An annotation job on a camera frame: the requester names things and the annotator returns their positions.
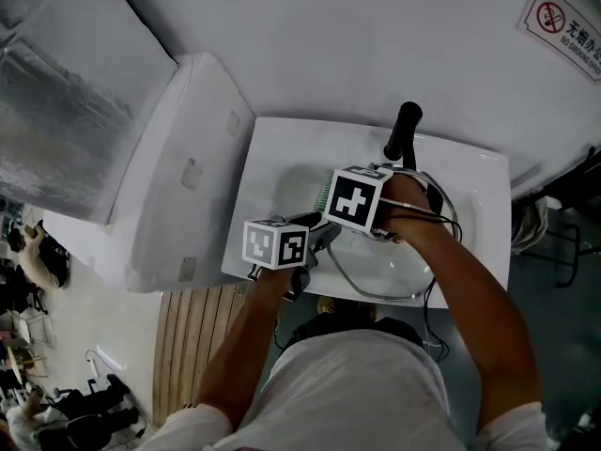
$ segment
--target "sink basin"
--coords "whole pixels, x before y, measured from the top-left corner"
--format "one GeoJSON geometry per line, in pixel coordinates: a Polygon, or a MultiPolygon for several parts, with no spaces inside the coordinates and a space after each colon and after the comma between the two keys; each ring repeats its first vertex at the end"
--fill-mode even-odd
{"type": "MultiPolygon", "coordinates": [[[[250,271],[250,265],[241,258],[244,221],[311,211],[327,170],[387,162],[382,150],[390,133],[389,129],[338,122],[259,118],[239,186],[222,271],[242,278],[250,271]]],[[[414,146],[418,168],[436,179],[453,201],[463,228],[463,244],[506,288],[511,233],[507,158],[418,133],[414,146]]],[[[399,286],[419,290],[430,280],[429,269],[406,244],[369,241],[345,230],[332,250],[353,280],[369,292],[397,296],[399,286]]],[[[350,287],[327,253],[317,258],[319,266],[311,272],[308,292],[370,301],[350,287]]],[[[428,305],[446,307],[438,286],[428,305]]]]}

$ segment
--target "green brush bristles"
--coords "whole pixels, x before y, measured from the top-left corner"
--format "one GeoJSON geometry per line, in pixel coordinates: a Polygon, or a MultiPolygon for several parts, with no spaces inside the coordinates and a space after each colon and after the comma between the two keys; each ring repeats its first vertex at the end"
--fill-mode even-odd
{"type": "Polygon", "coordinates": [[[326,172],[326,177],[324,178],[324,181],[321,184],[321,189],[319,190],[319,195],[317,196],[316,204],[313,206],[313,211],[325,211],[326,204],[328,203],[328,194],[330,193],[331,182],[333,181],[333,179],[334,171],[329,170],[328,172],[326,172]]]}

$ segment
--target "white t-shirt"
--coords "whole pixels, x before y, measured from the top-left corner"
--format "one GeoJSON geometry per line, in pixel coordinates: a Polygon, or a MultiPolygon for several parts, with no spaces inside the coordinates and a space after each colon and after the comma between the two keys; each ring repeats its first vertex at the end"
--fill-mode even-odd
{"type": "Polygon", "coordinates": [[[29,241],[25,248],[19,251],[19,264],[24,274],[39,288],[56,290],[60,283],[54,274],[48,271],[46,264],[39,258],[39,245],[44,237],[43,230],[39,227],[38,235],[29,241]]]}
{"type": "MultiPolygon", "coordinates": [[[[379,331],[301,341],[275,364],[250,422],[232,434],[207,405],[172,414],[144,451],[465,450],[454,434],[436,363],[420,347],[379,331]]],[[[484,428],[472,449],[546,449],[541,404],[521,406],[484,428]]]]}
{"type": "Polygon", "coordinates": [[[39,451],[37,431],[42,423],[27,419],[21,406],[7,412],[8,432],[21,451],[39,451]]]}

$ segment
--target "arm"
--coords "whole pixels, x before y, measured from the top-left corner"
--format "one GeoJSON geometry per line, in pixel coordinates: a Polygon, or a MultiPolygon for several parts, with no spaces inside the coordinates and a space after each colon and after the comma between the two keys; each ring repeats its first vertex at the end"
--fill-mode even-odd
{"type": "Polygon", "coordinates": [[[31,240],[31,242],[33,244],[35,244],[37,247],[39,247],[41,242],[46,237],[46,232],[44,232],[44,229],[41,227],[41,225],[37,225],[36,230],[37,230],[38,234],[36,234],[36,237],[33,240],[31,240]]]}
{"type": "Polygon", "coordinates": [[[27,419],[33,420],[36,415],[41,411],[41,400],[44,395],[39,389],[34,389],[31,395],[25,401],[22,406],[23,414],[27,419]]]}
{"type": "MultiPolygon", "coordinates": [[[[395,176],[389,182],[387,196],[428,209],[427,199],[413,179],[395,176]]],[[[386,226],[420,253],[439,282],[480,373],[479,427],[522,404],[540,400],[528,329],[505,290],[443,225],[402,218],[407,215],[410,211],[388,210],[386,226]]]]}
{"type": "Polygon", "coordinates": [[[292,272],[261,271],[253,292],[203,374],[195,402],[223,412],[234,429],[253,402],[292,272]]]}

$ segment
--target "black faucet handle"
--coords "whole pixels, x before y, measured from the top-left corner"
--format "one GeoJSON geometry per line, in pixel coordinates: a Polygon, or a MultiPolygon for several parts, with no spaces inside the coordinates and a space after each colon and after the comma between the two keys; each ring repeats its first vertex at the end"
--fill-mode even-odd
{"type": "Polygon", "coordinates": [[[401,105],[393,133],[384,148],[384,156],[388,160],[398,161],[403,157],[403,165],[406,168],[416,169],[413,136],[423,116],[422,108],[414,101],[406,101],[401,105]]]}

